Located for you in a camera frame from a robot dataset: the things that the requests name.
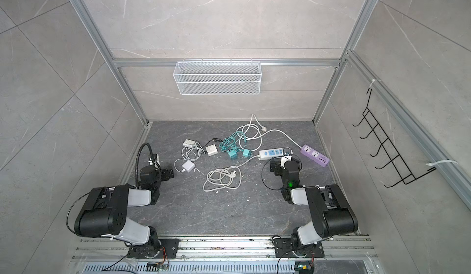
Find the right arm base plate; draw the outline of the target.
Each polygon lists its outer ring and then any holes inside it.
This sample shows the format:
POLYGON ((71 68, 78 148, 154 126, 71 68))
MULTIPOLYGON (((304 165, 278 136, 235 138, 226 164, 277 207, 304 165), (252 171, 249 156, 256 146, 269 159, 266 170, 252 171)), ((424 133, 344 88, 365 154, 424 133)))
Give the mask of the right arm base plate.
POLYGON ((271 237, 277 258, 324 258, 325 253, 321 243, 311 245, 295 244, 290 238, 278 235, 271 237))

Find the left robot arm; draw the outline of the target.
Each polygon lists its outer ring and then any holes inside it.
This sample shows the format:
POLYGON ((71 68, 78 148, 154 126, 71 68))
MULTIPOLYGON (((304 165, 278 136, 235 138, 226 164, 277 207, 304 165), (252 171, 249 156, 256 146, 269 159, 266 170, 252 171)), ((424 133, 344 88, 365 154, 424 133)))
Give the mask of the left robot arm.
POLYGON ((162 182, 173 178, 174 172, 161 167, 159 157, 149 143, 139 147, 134 168, 134 185, 93 188, 78 198, 85 202, 73 227, 69 225, 71 212, 67 212, 66 227, 78 237, 108 237, 124 242, 128 248, 128 258, 167 259, 169 253, 157 230, 130 219, 128 209, 156 204, 162 182))

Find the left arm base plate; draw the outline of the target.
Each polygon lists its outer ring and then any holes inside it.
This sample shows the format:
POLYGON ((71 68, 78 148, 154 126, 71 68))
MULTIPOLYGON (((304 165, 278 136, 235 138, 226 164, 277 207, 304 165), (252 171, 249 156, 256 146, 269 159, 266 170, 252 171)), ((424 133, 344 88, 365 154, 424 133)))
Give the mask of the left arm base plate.
POLYGON ((178 238, 159 239, 158 242, 149 241, 147 244, 131 246, 127 258, 136 259, 168 259, 176 258, 180 240, 178 238))

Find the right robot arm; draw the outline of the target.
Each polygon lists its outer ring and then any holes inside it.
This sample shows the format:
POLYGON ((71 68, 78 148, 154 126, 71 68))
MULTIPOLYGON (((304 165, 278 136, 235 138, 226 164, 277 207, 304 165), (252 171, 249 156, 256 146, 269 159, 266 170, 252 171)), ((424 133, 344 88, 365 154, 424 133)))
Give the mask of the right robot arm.
POLYGON ((276 156, 266 164, 282 181, 280 188, 266 188, 280 192, 283 200, 290 205, 306 206, 310 215, 310 221, 295 228, 289 238, 279 235, 271 237, 278 258, 308 254, 322 258, 321 242, 358 230, 358 219, 337 184, 303 186, 299 179, 302 163, 291 156, 276 156))

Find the white blue power strip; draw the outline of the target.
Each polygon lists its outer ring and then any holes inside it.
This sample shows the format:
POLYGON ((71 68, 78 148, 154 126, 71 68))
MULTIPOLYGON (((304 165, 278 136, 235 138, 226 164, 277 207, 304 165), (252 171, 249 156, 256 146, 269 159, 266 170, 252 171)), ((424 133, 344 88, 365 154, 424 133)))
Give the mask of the white blue power strip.
POLYGON ((269 150, 259 150, 259 160, 267 161, 275 157, 290 157, 293 151, 291 148, 275 148, 269 150))

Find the white charger adapter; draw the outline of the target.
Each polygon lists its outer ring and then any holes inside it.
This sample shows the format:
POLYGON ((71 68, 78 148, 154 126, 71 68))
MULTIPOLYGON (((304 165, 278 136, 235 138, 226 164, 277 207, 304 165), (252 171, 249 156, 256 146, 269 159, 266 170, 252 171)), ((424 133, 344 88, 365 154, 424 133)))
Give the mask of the white charger adapter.
POLYGON ((183 165, 182 165, 182 171, 183 172, 191 172, 195 169, 195 163, 193 161, 186 161, 183 165))

